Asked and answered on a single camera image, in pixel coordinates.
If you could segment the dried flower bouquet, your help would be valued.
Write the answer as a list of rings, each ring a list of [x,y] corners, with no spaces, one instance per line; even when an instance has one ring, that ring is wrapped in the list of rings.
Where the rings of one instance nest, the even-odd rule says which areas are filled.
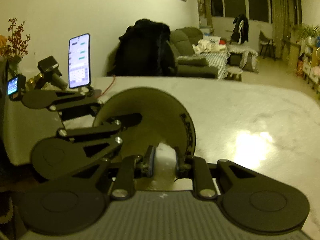
[[[17,18],[8,19],[8,36],[1,35],[1,56],[11,62],[21,62],[29,54],[28,44],[31,36],[24,32],[24,24],[18,24]]]

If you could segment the small round white stool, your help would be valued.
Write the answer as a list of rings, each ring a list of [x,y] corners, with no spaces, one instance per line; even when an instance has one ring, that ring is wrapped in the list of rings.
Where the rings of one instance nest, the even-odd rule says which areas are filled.
[[[225,80],[242,81],[243,70],[239,67],[229,67],[226,70]]]

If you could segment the white tv cabinet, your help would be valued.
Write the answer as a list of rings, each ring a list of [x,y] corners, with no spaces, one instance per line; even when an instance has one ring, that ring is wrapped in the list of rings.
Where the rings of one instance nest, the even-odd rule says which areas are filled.
[[[307,44],[298,58],[297,75],[301,75],[307,84],[319,94],[319,47]]]

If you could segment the white sponge block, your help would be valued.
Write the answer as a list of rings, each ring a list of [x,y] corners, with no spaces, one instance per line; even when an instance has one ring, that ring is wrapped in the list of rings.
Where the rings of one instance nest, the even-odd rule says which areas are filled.
[[[156,191],[172,190],[176,178],[176,151],[161,142],[155,152],[151,188]]]

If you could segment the dark grey sofa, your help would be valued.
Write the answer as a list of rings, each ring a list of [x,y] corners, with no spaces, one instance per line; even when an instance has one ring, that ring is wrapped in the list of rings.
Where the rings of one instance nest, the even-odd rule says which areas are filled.
[[[195,27],[172,30],[170,48],[179,77],[221,79],[231,55],[225,45],[205,40],[204,34]]]

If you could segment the round metal phone stand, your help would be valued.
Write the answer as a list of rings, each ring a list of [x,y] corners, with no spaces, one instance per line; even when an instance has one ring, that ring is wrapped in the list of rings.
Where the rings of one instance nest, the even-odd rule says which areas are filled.
[[[98,99],[102,94],[102,90],[95,89],[92,86],[81,87],[79,92],[85,94],[87,97],[93,97],[95,99]]]

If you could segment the chair with black coat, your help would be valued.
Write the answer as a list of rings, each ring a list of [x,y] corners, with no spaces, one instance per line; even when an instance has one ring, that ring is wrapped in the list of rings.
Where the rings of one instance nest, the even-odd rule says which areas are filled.
[[[119,37],[109,76],[176,76],[170,46],[170,28],[161,22],[140,19]]]

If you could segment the jacket on coat stand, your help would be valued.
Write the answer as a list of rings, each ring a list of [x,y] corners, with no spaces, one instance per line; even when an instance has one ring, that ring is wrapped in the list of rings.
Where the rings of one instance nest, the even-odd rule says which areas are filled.
[[[249,22],[244,14],[238,15],[234,21],[234,29],[231,35],[231,43],[244,44],[248,42]]]

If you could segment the smartphone with lit screen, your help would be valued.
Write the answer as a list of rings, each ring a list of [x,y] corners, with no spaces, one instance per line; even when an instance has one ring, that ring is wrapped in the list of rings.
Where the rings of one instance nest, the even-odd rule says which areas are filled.
[[[89,33],[73,37],[68,43],[68,85],[70,89],[91,84]]]

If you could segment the potted green plant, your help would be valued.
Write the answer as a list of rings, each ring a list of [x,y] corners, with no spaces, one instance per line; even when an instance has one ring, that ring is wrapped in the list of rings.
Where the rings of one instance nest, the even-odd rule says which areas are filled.
[[[300,24],[298,26],[298,33],[301,41],[315,45],[317,37],[319,37],[319,25]]]

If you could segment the small lit display device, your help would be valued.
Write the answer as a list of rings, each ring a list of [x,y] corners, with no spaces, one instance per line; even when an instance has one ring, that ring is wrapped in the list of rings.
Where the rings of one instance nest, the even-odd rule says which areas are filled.
[[[18,74],[7,83],[7,95],[11,101],[21,101],[25,93],[25,76]]]

